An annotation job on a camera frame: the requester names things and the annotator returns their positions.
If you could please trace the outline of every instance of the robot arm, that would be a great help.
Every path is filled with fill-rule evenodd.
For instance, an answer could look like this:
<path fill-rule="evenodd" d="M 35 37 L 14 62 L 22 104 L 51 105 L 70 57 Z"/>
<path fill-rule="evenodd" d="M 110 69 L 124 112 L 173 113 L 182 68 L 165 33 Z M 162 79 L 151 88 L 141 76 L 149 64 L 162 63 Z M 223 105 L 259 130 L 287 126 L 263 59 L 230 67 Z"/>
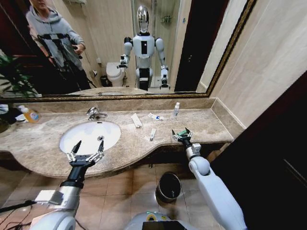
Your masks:
<path fill-rule="evenodd" d="M 161 62 L 161 86 L 160 88 L 167 88 L 170 86 L 167 84 L 168 80 L 168 67 L 165 65 L 164 44 L 161 38 L 157 38 L 155 41 L 155 47 L 157 48 L 159 59 Z"/>
<path fill-rule="evenodd" d="M 128 64 L 130 61 L 130 52 L 133 47 L 133 41 L 129 37 L 125 37 L 124 39 L 124 46 L 125 46 L 125 54 L 120 56 L 120 65 L 117 68 L 128 68 Z"/>
<path fill-rule="evenodd" d="M 188 129 L 177 134 L 173 131 L 173 138 L 182 142 L 186 148 L 189 168 L 195 175 L 214 218 L 226 230 L 247 230 L 239 204 L 223 181 L 215 175 L 209 162 L 201 157 L 201 145 L 190 142 L 191 136 L 192 133 Z"/>
<path fill-rule="evenodd" d="M 103 157 L 104 141 L 102 140 L 98 150 L 92 155 L 76 155 L 81 141 L 75 145 L 70 153 L 66 153 L 71 172 L 64 182 L 61 183 L 58 191 L 42 190 L 35 201 L 40 204 L 51 204 L 49 212 L 44 215 L 30 230 L 74 230 L 76 215 L 79 207 L 80 191 L 83 188 L 83 181 L 86 170 L 94 166 Z"/>

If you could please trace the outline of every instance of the sink drain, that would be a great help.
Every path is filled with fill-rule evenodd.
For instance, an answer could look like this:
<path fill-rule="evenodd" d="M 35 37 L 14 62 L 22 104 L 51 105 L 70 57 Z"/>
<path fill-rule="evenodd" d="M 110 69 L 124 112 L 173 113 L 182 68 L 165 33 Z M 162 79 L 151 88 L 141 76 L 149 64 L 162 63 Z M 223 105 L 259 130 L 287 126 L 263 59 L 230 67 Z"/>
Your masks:
<path fill-rule="evenodd" d="M 97 140 L 102 141 L 105 137 L 104 136 L 98 136 Z"/>

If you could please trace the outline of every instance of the marble countertop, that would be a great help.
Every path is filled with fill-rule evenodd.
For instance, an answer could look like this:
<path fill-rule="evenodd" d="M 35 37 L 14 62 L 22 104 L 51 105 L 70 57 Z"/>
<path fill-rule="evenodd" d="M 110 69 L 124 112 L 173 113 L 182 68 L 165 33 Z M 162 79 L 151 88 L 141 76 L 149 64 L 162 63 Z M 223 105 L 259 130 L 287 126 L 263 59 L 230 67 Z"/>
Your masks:
<path fill-rule="evenodd" d="M 156 121 L 149 113 L 163 116 Z M 160 146 L 181 145 L 171 137 L 187 127 L 193 132 L 191 142 L 220 143 L 233 141 L 224 125 L 211 109 L 181 109 L 176 119 L 173 110 L 107 112 L 109 121 L 119 125 L 121 136 L 105 156 L 87 170 L 87 176 L 109 176 L 149 155 Z M 132 119 L 137 113 L 143 127 L 136 128 Z M 71 166 L 66 155 L 59 149 L 61 136 L 71 127 L 88 122 L 84 113 L 42 114 L 38 123 L 18 123 L 0 134 L 0 150 L 7 150 L 25 168 L 49 177 L 66 177 Z M 152 128 L 156 128 L 153 141 L 149 140 Z"/>
<path fill-rule="evenodd" d="M 141 90 L 134 87 L 99 87 L 88 90 L 81 90 L 77 92 L 69 93 L 70 95 L 83 95 L 83 96 L 98 96 L 99 93 L 105 95 L 138 95 L 146 94 L 146 90 Z"/>

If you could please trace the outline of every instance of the white sink basin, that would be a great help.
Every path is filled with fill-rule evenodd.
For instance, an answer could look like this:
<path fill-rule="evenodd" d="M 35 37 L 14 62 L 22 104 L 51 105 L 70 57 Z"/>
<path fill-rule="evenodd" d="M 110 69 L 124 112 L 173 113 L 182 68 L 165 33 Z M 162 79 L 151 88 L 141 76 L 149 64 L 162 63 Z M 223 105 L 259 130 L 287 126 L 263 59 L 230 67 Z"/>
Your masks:
<path fill-rule="evenodd" d="M 87 122 L 69 129 L 61 138 L 59 148 L 67 153 L 71 152 L 80 140 L 78 155 L 94 154 L 101 143 L 99 137 L 104 137 L 104 150 L 114 146 L 120 138 L 120 128 L 111 122 Z"/>

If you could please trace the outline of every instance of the orange bottle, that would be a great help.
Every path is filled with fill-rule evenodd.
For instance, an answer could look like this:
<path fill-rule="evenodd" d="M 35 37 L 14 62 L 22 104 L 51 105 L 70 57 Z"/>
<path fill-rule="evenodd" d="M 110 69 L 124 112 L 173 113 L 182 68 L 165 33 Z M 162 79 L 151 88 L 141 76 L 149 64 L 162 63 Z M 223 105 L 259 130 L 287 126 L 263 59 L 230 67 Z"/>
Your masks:
<path fill-rule="evenodd" d="M 32 109 L 26 108 L 24 105 L 20 105 L 18 108 L 31 123 L 36 123 L 40 119 L 39 114 L 34 112 Z"/>

